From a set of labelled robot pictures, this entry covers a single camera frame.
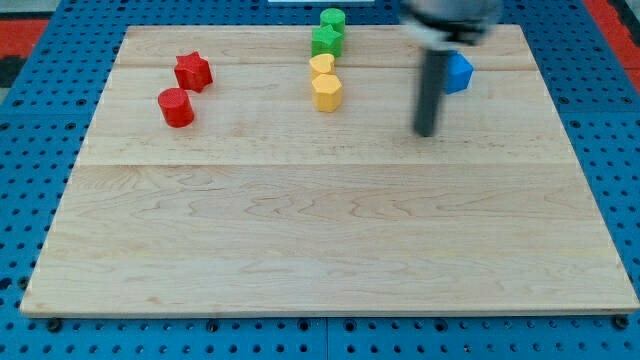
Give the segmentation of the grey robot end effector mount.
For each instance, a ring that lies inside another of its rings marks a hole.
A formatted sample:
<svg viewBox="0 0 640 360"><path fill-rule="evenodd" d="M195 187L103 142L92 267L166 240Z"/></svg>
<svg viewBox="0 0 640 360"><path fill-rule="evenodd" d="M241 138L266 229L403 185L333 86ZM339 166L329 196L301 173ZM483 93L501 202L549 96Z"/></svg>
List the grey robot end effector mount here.
<svg viewBox="0 0 640 360"><path fill-rule="evenodd" d="M501 0L403 0L400 6L407 31L432 50L476 45L502 12Z"/></svg>

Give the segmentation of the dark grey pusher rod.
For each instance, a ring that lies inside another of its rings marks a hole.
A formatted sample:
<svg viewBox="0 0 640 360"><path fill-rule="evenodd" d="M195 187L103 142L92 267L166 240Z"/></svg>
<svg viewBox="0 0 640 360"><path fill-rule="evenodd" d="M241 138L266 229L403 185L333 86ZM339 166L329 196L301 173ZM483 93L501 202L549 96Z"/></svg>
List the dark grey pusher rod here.
<svg viewBox="0 0 640 360"><path fill-rule="evenodd" d="M413 121L413 129L420 136L431 137L436 132L440 100L447 79L448 61L448 50L426 49L424 51Z"/></svg>

